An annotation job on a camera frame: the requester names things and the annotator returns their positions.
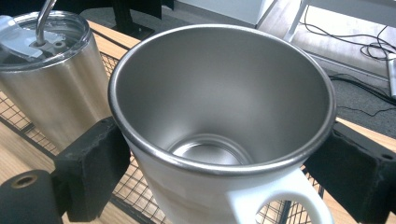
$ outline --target clear plastic lid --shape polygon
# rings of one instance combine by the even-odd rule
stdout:
[[[46,44],[35,44],[38,12],[15,18],[0,17],[0,71],[46,67],[78,54],[91,38],[88,23],[79,15],[51,11],[45,27]]]

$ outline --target metal straw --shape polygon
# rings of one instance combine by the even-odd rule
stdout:
[[[46,24],[47,17],[55,6],[55,3],[56,0],[47,0],[38,14],[37,25],[35,28],[35,37],[37,39],[35,43],[38,47],[43,46],[46,43],[46,40],[44,39],[44,25]]]

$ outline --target white mug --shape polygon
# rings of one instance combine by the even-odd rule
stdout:
[[[229,25],[155,35],[120,60],[109,102],[174,223],[255,223],[273,200],[332,223],[300,170],[332,129],[332,84],[291,44]]]

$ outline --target mug handle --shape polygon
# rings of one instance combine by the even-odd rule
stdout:
[[[333,223],[329,208],[299,168],[271,183],[232,191],[228,199],[237,223],[256,224],[256,214],[264,205],[276,199],[302,204],[314,224]]]

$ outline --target metal grid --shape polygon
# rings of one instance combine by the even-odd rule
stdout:
[[[107,75],[110,77],[118,60],[102,53],[103,63]],[[56,156],[56,147],[26,118],[26,116],[0,91],[0,120],[11,125],[15,132],[23,137],[27,137],[36,143],[40,150],[46,150],[50,155]],[[306,174],[312,185],[316,187],[318,193],[323,194],[323,188]],[[139,218],[145,223],[168,224],[171,223],[160,210],[153,198],[148,184],[139,170],[134,156],[131,157],[130,166],[116,186],[114,196],[117,197],[113,203],[122,203],[119,206],[127,207],[146,218]],[[261,224],[267,223],[310,223],[310,219],[305,209],[298,203],[289,201],[271,202],[265,205],[257,214],[256,221]]]

